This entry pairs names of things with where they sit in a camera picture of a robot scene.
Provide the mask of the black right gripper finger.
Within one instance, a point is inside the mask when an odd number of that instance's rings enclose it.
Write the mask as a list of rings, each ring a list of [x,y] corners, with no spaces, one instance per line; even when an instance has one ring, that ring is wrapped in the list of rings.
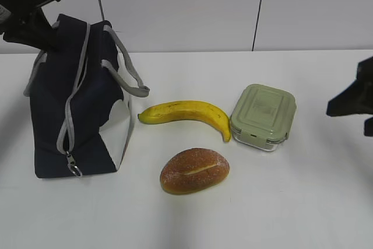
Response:
[[[373,80],[373,57],[358,63],[357,80]]]
[[[372,81],[355,80],[328,102],[326,115],[330,117],[354,114],[372,115]]]

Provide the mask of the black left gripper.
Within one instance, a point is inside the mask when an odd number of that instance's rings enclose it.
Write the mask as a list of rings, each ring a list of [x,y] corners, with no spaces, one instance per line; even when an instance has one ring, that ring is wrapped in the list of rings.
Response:
[[[52,27],[39,7],[61,0],[1,0],[1,33],[9,43],[43,51],[58,49],[57,27]]]

